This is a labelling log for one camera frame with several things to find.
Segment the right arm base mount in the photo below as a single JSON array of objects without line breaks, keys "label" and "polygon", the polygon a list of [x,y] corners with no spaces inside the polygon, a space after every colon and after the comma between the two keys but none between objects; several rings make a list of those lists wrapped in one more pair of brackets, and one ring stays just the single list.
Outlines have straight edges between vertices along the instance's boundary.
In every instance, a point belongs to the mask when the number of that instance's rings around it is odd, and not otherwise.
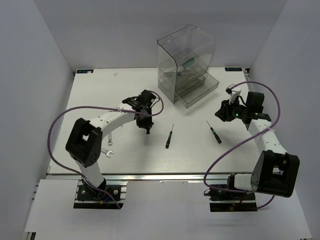
[{"label": "right arm base mount", "polygon": [[209,197],[210,211],[213,213],[257,212],[254,193],[237,192],[235,174],[231,174],[225,184],[209,184],[203,192]]}]

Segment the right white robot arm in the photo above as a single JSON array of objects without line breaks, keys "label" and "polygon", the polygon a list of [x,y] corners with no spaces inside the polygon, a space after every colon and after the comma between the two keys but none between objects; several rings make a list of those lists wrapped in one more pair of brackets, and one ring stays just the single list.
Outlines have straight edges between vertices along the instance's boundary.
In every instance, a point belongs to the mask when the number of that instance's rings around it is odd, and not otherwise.
[{"label": "right white robot arm", "polygon": [[263,93],[250,91],[245,104],[240,104],[241,90],[228,90],[229,99],[222,101],[215,116],[223,122],[240,119],[255,138],[260,153],[252,173],[233,173],[228,177],[226,195],[236,200],[246,192],[257,192],[289,198],[294,191],[300,160],[280,144],[270,116],[263,113]]}]

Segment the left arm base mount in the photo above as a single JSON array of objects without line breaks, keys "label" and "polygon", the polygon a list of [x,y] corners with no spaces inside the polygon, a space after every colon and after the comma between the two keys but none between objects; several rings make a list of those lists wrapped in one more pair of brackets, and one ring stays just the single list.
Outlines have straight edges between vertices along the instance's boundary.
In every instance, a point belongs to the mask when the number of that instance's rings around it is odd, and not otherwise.
[{"label": "left arm base mount", "polygon": [[88,186],[83,179],[77,183],[73,202],[74,209],[87,210],[120,210],[126,199],[127,182],[119,180],[105,180],[102,187],[112,198],[104,192]]}]

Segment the large green screwdriver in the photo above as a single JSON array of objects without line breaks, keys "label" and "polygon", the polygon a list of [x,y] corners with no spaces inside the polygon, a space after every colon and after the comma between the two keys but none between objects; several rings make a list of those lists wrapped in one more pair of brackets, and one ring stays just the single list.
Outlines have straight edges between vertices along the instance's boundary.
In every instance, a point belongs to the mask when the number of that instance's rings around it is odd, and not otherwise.
[{"label": "large green screwdriver", "polygon": [[182,68],[186,70],[188,68],[194,67],[199,63],[199,60],[200,59],[198,57],[192,57],[182,64]]}]

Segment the clear acrylic drawer cabinet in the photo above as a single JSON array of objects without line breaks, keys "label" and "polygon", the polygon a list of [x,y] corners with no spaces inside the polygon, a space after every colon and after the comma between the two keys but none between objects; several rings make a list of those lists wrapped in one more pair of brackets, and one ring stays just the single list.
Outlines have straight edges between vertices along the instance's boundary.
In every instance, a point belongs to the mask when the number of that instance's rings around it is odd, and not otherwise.
[{"label": "clear acrylic drawer cabinet", "polygon": [[209,73],[215,45],[194,24],[157,40],[157,85],[172,104],[188,109],[217,89],[220,82]]}]

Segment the small screwdriver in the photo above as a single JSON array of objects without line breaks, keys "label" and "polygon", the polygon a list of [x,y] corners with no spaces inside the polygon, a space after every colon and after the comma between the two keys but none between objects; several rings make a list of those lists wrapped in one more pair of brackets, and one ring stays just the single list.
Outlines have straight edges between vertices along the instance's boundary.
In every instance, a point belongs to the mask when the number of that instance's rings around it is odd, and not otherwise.
[{"label": "small screwdriver", "polygon": [[165,144],[166,149],[169,149],[169,147],[170,147],[170,143],[171,143],[171,139],[172,139],[172,135],[173,135],[173,128],[174,128],[174,124],[172,125],[171,130],[168,135],[168,138],[166,140],[166,144]]},{"label": "small screwdriver", "polygon": [[216,131],[214,130],[214,128],[209,124],[209,122],[208,122],[208,121],[206,121],[206,122],[207,122],[207,124],[208,124],[208,126],[209,126],[209,128],[210,128],[210,131],[212,132],[213,136],[215,137],[216,141],[217,141],[219,144],[221,144],[221,143],[222,143],[221,138],[218,136],[218,134],[216,133]]}]

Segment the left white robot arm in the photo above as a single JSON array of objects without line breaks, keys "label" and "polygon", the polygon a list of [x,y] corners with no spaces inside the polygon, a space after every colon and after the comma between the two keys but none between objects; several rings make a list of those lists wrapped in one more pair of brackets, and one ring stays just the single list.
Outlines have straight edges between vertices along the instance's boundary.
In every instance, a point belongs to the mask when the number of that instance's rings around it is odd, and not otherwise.
[{"label": "left white robot arm", "polygon": [[158,98],[153,91],[145,89],[138,96],[122,100],[117,108],[105,114],[89,120],[79,118],[74,123],[65,149],[78,164],[83,175],[82,182],[94,199],[99,200],[106,193],[106,180],[98,164],[103,139],[112,131],[133,121],[149,135],[154,125],[152,106]]}]

